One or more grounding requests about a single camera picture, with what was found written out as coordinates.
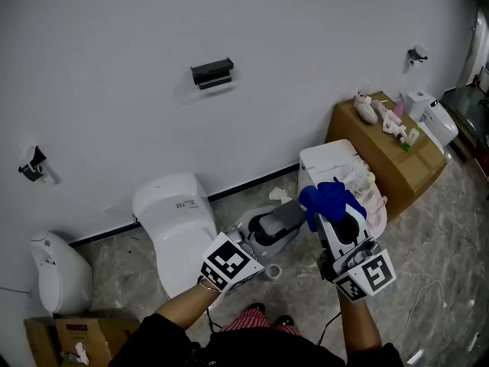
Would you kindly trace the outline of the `white elongated toilet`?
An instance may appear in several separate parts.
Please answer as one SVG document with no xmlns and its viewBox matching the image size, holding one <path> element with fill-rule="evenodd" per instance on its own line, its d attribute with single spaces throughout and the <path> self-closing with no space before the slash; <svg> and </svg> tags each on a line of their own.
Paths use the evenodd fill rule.
<svg viewBox="0 0 489 367">
<path fill-rule="evenodd" d="M 134 195 L 133 214 L 154 244 L 160 282 L 173 298 L 200 276 L 202 255 L 217 236 L 215 219 L 195 174 L 157 178 Z"/>
</svg>

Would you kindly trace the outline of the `black toilet paper holder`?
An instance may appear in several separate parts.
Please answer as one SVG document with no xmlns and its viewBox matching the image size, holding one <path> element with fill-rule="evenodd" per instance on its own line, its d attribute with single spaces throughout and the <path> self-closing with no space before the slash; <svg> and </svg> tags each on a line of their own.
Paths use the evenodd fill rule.
<svg viewBox="0 0 489 367">
<path fill-rule="evenodd" d="M 37 146 L 30 146 L 18 167 L 18 173 L 34 183 L 51 183 L 58 185 L 61 178 L 51 167 L 47 156 Z"/>
</svg>

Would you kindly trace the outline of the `large cardboard box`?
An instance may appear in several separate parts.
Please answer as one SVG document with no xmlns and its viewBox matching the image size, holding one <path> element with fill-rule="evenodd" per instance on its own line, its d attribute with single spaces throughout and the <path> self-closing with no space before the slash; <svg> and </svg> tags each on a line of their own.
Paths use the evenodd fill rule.
<svg viewBox="0 0 489 367">
<path fill-rule="evenodd" d="M 421 131 L 410 150 L 392 134 L 383 132 L 382 124 L 365 123 L 346 100 L 333 108 L 327 142 L 349 140 L 376 176 L 376 184 L 387 198 L 387 221 L 396 219 L 412 205 L 438 178 L 447 164 L 445 155 L 431 138 Z"/>
</svg>

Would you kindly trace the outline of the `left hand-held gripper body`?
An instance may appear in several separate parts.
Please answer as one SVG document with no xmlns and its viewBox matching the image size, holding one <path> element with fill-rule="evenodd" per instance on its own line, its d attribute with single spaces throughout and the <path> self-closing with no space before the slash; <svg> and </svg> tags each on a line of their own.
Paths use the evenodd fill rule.
<svg viewBox="0 0 489 367">
<path fill-rule="evenodd" d="M 201 275 L 225 293 L 255 279 L 264 267 L 220 232 L 202 255 Z"/>
</svg>

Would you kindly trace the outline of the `white wall-mounted urinal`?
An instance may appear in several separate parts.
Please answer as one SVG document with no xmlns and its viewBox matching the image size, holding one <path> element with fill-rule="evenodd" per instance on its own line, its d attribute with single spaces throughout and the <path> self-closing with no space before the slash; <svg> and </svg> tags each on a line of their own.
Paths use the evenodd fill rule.
<svg viewBox="0 0 489 367">
<path fill-rule="evenodd" d="M 66 241 L 52 232 L 38 232 L 30 240 L 38 270 L 40 300 L 53 314 L 75 315 L 92 302 L 92 267 Z"/>
</svg>

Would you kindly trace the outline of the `person's left forearm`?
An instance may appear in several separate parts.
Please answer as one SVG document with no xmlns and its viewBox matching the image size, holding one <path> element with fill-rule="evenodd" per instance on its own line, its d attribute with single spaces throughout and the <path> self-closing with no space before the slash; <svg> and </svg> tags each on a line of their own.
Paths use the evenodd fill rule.
<svg viewBox="0 0 489 367">
<path fill-rule="evenodd" d="M 206 279 L 168 300 L 156 313 L 175 323 L 183 330 L 188 330 L 218 299 L 221 292 Z"/>
</svg>

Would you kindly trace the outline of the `blue cleaning cloth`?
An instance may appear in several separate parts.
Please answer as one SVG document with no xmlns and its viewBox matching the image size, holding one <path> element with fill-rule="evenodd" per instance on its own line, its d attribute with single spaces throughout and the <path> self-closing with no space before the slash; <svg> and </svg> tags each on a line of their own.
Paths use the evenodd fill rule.
<svg viewBox="0 0 489 367">
<path fill-rule="evenodd" d="M 316 232 L 314 215 L 339 221 L 345 215 L 348 191 L 336 178 L 333 182 L 321 182 L 318 187 L 304 187 L 299 194 L 299 202 L 306 208 L 306 219 L 311 232 Z"/>
</svg>

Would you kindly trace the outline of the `black wall shelf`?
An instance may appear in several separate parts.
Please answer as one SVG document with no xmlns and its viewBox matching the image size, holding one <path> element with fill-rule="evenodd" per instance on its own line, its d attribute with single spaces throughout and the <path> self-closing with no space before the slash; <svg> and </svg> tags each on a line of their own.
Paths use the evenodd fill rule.
<svg viewBox="0 0 489 367">
<path fill-rule="evenodd" d="M 228 57 L 224 60 L 190 68 L 193 82 L 200 90 L 230 83 L 232 81 L 231 71 L 233 69 L 234 63 Z"/>
</svg>

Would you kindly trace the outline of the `small black paper holder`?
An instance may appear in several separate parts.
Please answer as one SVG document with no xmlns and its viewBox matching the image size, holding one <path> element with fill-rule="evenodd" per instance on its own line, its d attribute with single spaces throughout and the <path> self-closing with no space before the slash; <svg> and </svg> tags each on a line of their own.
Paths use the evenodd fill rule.
<svg viewBox="0 0 489 367">
<path fill-rule="evenodd" d="M 429 50 L 424 44 L 417 44 L 414 48 L 407 51 L 407 61 L 409 67 L 417 67 L 428 60 Z"/>
</svg>

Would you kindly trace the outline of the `white square-tank toilet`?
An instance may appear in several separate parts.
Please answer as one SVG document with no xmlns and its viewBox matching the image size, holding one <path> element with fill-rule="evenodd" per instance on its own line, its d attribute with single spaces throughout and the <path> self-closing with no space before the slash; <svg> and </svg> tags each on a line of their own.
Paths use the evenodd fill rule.
<svg viewBox="0 0 489 367">
<path fill-rule="evenodd" d="M 423 91 L 415 91 L 407 93 L 404 97 L 406 101 L 405 113 L 420 127 L 420 129 L 431 139 L 436 147 L 444 153 L 444 149 L 436 138 L 436 136 L 429 130 L 426 123 L 423 121 L 424 112 L 429 106 L 431 101 L 435 99 L 429 94 Z"/>
</svg>

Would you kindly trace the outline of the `white tankless toilet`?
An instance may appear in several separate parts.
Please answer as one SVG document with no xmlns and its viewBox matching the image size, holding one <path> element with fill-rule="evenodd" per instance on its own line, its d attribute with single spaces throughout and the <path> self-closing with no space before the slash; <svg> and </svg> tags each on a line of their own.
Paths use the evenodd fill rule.
<svg viewBox="0 0 489 367">
<path fill-rule="evenodd" d="M 336 178 L 354 195 L 365 184 L 370 171 L 373 173 L 350 141 L 329 142 L 300 152 L 298 190 Z"/>
</svg>

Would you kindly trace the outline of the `dark raised platform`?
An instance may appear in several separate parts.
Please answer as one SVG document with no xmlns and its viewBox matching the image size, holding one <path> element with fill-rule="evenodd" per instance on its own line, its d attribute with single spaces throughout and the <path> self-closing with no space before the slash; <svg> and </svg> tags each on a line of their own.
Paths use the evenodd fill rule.
<svg viewBox="0 0 489 367">
<path fill-rule="evenodd" d="M 455 144 L 489 173 L 489 95 L 467 85 L 445 91 L 441 103 L 458 127 Z"/>
</svg>

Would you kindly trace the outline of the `red checked trousers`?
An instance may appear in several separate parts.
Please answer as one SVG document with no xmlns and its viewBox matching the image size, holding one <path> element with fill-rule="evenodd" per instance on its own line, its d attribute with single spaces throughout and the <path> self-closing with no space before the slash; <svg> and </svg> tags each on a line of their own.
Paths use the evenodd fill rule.
<svg viewBox="0 0 489 367">
<path fill-rule="evenodd" d="M 277 331 L 282 331 L 297 336 L 301 335 L 299 330 L 294 326 L 274 326 L 265 317 L 265 315 L 260 313 L 258 310 L 244 311 L 230 324 L 221 328 L 219 332 L 223 333 L 223 332 L 234 331 L 234 330 L 255 329 L 255 328 L 277 330 Z"/>
</svg>

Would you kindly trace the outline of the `white door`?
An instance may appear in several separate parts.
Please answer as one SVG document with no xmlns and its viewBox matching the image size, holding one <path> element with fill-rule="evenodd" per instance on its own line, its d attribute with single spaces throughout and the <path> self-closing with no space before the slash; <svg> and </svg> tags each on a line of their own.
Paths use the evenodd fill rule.
<svg viewBox="0 0 489 367">
<path fill-rule="evenodd" d="M 476 19 L 472 27 L 471 43 L 468 54 L 456 83 L 456 88 L 462 88 L 471 83 L 476 74 L 489 58 L 489 13 L 478 8 Z"/>
</svg>

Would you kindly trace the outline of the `crumpled cardboard box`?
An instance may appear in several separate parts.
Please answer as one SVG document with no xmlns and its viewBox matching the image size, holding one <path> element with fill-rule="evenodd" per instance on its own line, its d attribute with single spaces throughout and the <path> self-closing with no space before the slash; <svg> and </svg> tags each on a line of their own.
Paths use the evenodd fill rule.
<svg viewBox="0 0 489 367">
<path fill-rule="evenodd" d="M 128 337 L 140 326 L 137 320 L 74 317 L 24 320 L 28 344 L 37 367 L 108 367 Z M 60 352 L 76 354 L 81 342 L 89 364 L 65 362 Z"/>
</svg>

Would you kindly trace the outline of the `crumpled white tissue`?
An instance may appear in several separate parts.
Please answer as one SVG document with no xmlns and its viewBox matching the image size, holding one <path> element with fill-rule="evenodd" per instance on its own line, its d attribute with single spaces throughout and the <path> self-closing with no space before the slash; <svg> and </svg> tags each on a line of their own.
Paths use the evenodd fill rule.
<svg viewBox="0 0 489 367">
<path fill-rule="evenodd" d="M 279 187 L 275 187 L 272 189 L 271 192 L 269 192 L 268 199 L 273 201 L 280 201 L 282 204 L 285 204 L 292 200 L 292 198 L 289 197 L 288 193 L 284 189 L 281 189 Z"/>
</svg>

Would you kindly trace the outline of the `person's right forearm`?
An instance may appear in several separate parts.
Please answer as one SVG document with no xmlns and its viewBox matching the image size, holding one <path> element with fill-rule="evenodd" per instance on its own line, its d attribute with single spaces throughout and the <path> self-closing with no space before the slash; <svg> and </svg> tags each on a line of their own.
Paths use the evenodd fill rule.
<svg viewBox="0 0 489 367">
<path fill-rule="evenodd" d="M 364 300 L 351 302 L 341 291 L 338 291 L 338 299 L 348 358 L 358 356 L 361 352 L 380 349 L 381 336 L 367 303 Z"/>
</svg>

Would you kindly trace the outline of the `white bottle green cap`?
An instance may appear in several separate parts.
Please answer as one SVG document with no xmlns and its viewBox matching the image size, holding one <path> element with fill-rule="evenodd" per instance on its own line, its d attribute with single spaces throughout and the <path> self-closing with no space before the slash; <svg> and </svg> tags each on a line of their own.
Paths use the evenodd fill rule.
<svg viewBox="0 0 489 367">
<path fill-rule="evenodd" d="M 409 151 L 413 144 L 416 142 L 419 137 L 421 129 L 417 125 L 415 128 L 412 128 L 410 133 L 406 137 L 402 137 L 400 140 L 402 142 L 402 148 L 404 151 Z"/>
</svg>

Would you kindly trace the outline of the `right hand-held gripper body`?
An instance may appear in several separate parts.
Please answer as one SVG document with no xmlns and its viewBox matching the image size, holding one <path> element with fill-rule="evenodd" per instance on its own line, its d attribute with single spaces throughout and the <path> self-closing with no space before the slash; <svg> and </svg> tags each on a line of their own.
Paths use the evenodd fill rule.
<svg viewBox="0 0 489 367">
<path fill-rule="evenodd" d="M 396 280 L 388 251 L 371 237 L 338 259 L 324 251 L 319 256 L 319 270 L 323 280 L 334 284 L 353 303 L 378 294 Z"/>
</svg>

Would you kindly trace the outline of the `person in black shirt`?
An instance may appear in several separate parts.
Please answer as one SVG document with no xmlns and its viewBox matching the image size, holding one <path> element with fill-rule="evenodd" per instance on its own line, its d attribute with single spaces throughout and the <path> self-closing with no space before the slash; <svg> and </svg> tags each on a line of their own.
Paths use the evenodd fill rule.
<svg viewBox="0 0 489 367">
<path fill-rule="evenodd" d="M 146 317 L 108 367 L 403 367 L 388 343 L 344 361 L 308 339 L 265 327 L 211 335 L 207 346 L 154 313 Z"/>
</svg>

